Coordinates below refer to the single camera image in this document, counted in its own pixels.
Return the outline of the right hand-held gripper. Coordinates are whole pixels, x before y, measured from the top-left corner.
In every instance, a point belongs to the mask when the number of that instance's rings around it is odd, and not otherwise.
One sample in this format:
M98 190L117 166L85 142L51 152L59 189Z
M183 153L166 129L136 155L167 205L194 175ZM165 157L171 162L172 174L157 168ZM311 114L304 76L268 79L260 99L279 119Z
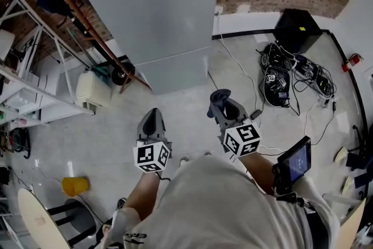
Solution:
M249 115L240 103L228 98L224 108L214 105L213 113L220 130L224 131L219 139L225 153L241 158L258 150L262 134L257 123L244 123Z

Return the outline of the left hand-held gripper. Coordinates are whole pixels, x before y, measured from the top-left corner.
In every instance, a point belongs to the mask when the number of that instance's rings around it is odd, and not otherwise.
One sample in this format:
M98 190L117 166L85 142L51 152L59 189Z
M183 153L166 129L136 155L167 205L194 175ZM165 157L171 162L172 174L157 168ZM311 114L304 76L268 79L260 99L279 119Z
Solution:
M153 108L141 119L133 148L134 163L144 173L163 171L172 158L172 143L165 137L166 131L161 111Z

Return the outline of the grey blue cleaning cloth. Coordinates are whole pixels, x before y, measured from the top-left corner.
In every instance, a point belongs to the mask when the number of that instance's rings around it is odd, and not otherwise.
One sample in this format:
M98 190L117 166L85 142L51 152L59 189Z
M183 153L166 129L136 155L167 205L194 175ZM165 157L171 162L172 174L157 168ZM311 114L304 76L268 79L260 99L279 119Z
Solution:
M225 111L224 105L230 97L231 90L218 89L210 95L210 106L206 113L209 118L214 117L213 107L218 108L222 113Z

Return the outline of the light grey refrigerator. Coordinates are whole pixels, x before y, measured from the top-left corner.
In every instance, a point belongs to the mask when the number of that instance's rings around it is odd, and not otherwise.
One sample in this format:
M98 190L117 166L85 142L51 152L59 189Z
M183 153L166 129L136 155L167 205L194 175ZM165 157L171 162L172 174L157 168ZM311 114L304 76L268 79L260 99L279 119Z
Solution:
M202 85L216 0L89 0L156 94Z

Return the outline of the person's right forearm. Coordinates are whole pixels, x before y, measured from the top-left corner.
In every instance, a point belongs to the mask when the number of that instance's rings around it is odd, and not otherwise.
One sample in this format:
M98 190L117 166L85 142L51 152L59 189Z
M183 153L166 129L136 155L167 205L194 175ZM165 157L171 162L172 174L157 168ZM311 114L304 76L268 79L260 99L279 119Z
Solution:
M239 158L255 182L269 195L274 195L273 184L275 175L272 172L273 163L258 152Z

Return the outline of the person's left forearm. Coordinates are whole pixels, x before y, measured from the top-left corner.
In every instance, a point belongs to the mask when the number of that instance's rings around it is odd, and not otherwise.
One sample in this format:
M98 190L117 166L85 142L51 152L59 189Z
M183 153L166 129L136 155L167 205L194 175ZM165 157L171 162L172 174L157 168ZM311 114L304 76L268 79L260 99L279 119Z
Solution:
M157 174L143 173L123 208L133 208L141 219L145 219L154 209L159 185L160 179Z

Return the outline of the beige trash bin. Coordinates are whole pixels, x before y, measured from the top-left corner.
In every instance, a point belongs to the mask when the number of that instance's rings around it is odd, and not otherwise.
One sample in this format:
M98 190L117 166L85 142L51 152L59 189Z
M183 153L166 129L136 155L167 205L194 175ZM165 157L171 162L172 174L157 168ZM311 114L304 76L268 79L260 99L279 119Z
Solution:
M111 102L111 89L94 72L81 73L76 84L76 99L80 103L109 107Z

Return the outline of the teal dustpan and broom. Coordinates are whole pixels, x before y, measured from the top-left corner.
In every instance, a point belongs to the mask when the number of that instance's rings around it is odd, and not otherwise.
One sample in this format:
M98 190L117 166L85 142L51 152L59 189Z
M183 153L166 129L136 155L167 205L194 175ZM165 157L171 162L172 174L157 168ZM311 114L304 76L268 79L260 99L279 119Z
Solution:
M69 30L67 29L67 32L69 33L69 35L72 37L72 39L74 40L74 42L78 45L78 47L81 49L81 51L85 54L85 56L87 56L87 58L89 59L89 61L92 63L92 67L91 67L91 70L106 84L108 84L108 79L110 78L110 74L108 73L107 69L103 68L103 67L99 67L98 64L96 63L96 61L93 59L93 57L87 52L87 50L85 50L80 44L79 42L77 41L75 35Z

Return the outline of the chest-mounted black screen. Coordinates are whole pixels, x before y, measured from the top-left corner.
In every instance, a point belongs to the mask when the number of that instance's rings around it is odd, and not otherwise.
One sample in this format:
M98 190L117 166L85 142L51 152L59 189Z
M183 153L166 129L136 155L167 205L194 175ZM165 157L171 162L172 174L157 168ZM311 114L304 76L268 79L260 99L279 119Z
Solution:
M280 179L287 185L294 184L311 169L311 140L304 136L277 159Z

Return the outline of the yellow bucket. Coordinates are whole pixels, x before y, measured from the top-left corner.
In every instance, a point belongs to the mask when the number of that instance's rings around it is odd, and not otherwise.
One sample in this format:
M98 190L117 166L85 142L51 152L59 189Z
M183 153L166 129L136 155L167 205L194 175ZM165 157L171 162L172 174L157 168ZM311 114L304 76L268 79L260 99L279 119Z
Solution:
M64 177L62 190L70 197L75 197L89 190L89 181L86 177Z

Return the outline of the wooden coat rack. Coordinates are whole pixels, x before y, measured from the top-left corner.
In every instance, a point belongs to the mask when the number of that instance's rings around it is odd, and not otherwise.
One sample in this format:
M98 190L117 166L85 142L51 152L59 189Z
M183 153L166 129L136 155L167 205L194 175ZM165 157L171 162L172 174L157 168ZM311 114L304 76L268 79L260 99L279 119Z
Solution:
M96 30L92 27L91 23L86 19L80 8L77 6L75 0L64 0L69 7L74 11L75 16L82 22L84 25L86 31L88 31L94 40L96 40L100 46L103 48L106 54L110 56L110 58L121 68L123 73L127 76L125 83L122 85L120 94L123 93L125 90L125 85L126 82L128 81L129 78L132 80L135 80L139 83L141 83L143 86L145 86L148 89L152 89L146 82L143 80L139 79L137 76L131 74L131 72L125 68L125 66L122 64L122 62L115 56L115 54L110 50L110 48L107 46L107 44L104 42L104 40L100 37L100 35L96 32Z

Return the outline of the black cabinet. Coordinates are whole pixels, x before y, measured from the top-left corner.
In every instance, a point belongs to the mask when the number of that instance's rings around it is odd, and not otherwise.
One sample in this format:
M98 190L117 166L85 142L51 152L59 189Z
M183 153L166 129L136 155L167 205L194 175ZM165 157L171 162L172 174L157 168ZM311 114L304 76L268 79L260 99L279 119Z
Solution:
M304 54L320 38L322 30L308 11L285 9L273 34L289 53Z

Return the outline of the white metal shelving rack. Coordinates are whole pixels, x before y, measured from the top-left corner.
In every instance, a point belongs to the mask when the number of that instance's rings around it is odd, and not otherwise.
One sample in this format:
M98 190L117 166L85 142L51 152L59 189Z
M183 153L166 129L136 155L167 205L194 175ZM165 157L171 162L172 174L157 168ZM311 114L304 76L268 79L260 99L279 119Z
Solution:
M34 43L26 50L25 57L19 63L16 73L10 68L0 65L0 75L10 80L3 87L0 95L0 111L3 112L0 125L15 122L21 127L31 127L34 125L47 125L49 122L78 114L95 115L95 111L75 103L75 92L72 89L64 53L67 52L71 56L78 58L77 53L36 14L26 0L13 0L7 11L0 17L0 23L23 13L31 17L37 24L37 27L31 32ZM28 82L26 77L30 73L29 69L43 33L53 39L60 59L56 67L51 69L44 68L40 71L39 82L45 83L44 86L41 86ZM21 108L12 108L5 105L6 101L17 92L22 91L22 89L35 93L35 102L26 104Z

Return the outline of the black grey stool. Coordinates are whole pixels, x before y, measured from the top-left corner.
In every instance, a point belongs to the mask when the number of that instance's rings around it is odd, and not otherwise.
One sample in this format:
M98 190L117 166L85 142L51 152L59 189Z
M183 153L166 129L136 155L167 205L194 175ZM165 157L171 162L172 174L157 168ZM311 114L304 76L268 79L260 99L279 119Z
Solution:
M57 226L69 223L79 234L70 240L68 244L73 248L82 240L95 235L96 221L90 211L78 200L67 199L61 206L47 209L50 216L65 214L65 217L55 221Z

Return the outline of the red fire extinguisher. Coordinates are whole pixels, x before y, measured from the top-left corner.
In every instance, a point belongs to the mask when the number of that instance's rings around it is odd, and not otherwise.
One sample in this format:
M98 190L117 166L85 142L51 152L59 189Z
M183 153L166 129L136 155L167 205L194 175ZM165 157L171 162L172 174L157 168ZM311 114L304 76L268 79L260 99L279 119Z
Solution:
M352 54L351 57L342 65L343 72L348 72L353 66L360 63L362 60L363 57L360 54Z

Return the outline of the black canister vacuum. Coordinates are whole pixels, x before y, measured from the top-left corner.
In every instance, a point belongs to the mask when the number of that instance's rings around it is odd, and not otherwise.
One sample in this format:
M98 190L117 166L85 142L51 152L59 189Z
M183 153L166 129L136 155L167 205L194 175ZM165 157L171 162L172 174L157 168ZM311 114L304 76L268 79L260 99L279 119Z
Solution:
M29 130L27 128L16 128L10 131L9 142L13 151L18 153L26 152L26 155L23 157L25 159L30 158L31 144Z

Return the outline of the round light wooden table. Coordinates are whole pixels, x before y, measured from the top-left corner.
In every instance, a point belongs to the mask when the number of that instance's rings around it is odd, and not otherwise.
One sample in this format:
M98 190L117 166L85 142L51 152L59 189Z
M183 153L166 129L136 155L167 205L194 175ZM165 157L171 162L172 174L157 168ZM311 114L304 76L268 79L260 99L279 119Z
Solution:
M23 222L40 249L72 249L43 204L29 190L21 188L17 202Z

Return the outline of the dark blue hanging bag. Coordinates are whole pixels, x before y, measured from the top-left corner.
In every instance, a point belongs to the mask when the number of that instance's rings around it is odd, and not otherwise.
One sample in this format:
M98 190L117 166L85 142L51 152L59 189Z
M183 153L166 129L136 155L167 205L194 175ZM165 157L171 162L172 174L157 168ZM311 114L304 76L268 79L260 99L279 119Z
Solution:
M64 0L37 0L37 5L49 13L57 13L62 16L69 13L69 7Z

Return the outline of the light wooden board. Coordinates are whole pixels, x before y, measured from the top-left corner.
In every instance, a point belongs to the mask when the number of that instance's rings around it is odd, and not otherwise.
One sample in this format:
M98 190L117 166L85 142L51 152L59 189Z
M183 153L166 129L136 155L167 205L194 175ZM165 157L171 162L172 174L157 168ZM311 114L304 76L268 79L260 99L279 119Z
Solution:
M335 249L351 249L364 213L366 199L360 201L341 223Z

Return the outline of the white table lamp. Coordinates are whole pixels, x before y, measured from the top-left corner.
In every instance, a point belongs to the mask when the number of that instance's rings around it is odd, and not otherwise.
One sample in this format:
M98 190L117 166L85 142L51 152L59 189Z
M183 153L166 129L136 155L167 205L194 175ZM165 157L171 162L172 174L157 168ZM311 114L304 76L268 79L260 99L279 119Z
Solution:
M4 62L14 42L15 35L6 30L0 29L0 61Z

